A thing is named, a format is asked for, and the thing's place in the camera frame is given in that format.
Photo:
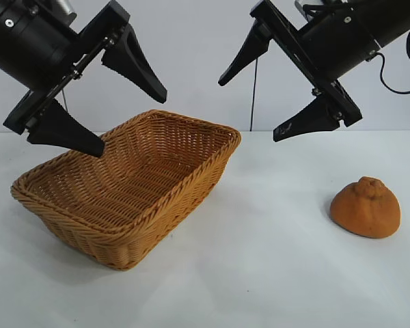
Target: black cable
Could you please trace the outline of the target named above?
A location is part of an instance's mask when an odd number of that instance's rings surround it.
[[[395,94],[410,94],[410,91],[397,91],[392,89],[390,86],[387,85],[387,83],[384,80],[384,67],[385,67],[385,56],[382,53],[376,53],[375,57],[379,56],[381,57],[381,59],[383,60],[383,65],[381,66],[381,72],[380,72],[380,80],[382,82],[382,84],[391,92],[395,93]],[[410,59],[410,33],[407,36],[407,56]]]
[[[68,113],[66,93],[65,93],[64,89],[62,89],[62,98],[64,99],[64,106],[66,107],[66,112]]]

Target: white wall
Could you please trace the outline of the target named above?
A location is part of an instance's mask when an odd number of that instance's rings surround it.
[[[153,101],[133,83],[100,63],[66,88],[71,114],[105,131],[149,109],[165,109],[239,130],[249,128],[254,68],[226,87],[217,82],[238,52],[256,0],[119,0],[131,13],[141,47],[168,89],[168,101]],[[73,0],[80,31],[108,0]],[[0,71],[0,131],[25,88]]]
[[[306,23],[293,1],[273,3],[300,28]],[[387,46],[385,79],[396,89],[410,90],[410,61],[405,51],[405,36]],[[364,119],[350,129],[410,130],[410,96],[385,89],[379,80],[381,59],[362,63],[340,80],[360,107]],[[312,85],[284,52],[272,42],[258,65],[254,129],[270,131],[298,113],[312,100]]]
[[[157,76],[168,89],[160,105],[138,87],[100,63],[67,87],[71,114],[94,131],[105,131],[149,109],[176,111],[247,130],[250,123],[254,65],[225,87],[217,81],[234,59],[253,23],[257,0],[119,0]],[[108,0],[73,0],[80,31]],[[297,27],[305,21],[293,0],[275,5]],[[410,89],[405,38],[389,45],[385,76],[393,87]],[[341,79],[361,107],[364,119],[352,129],[410,129],[410,96],[387,91],[379,82],[380,59],[363,63]],[[312,101],[312,86],[274,42],[260,59],[254,129],[271,131]],[[26,92],[0,71],[0,131],[8,113]]]

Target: black robotic arm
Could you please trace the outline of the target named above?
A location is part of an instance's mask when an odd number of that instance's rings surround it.
[[[255,21],[242,49],[219,80],[220,85],[227,84],[265,54],[271,40],[281,46],[312,83],[316,98],[274,130],[275,141],[334,131],[340,121],[346,126],[360,121],[360,109],[338,79],[365,60],[383,56],[378,52],[381,48],[410,31],[410,0],[317,0],[320,5],[301,2],[309,0],[297,0],[297,7],[309,22],[298,30],[270,0],[261,0],[251,11]],[[410,57],[410,34],[407,54]]]
[[[100,157],[103,141],[74,120],[55,100],[79,79],[102,51],[102,63],[156,101],[167,90],[147,62],[130,15],[111,0],[80,33],[69,25],[76,14],[68,0],[0,0],[0,69],[29,88],[4,125],[29,131],[28,141]]]

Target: wicker basket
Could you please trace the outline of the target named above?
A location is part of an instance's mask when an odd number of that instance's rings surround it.
[[[104,134],[105,154],[39,165],[12,195],[67,244],[108,267],[134,267],[211,192],[240,133],[149,111]]]

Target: white table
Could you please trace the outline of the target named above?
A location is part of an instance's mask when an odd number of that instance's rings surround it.
[[[61,149],[0,133],[0,328],[410,328],[410,132],[245,133],[206,201],[134,269],[67,247],[10,196]],[[391,238],[345,232],[332,197],[362,176],[398,196]]]

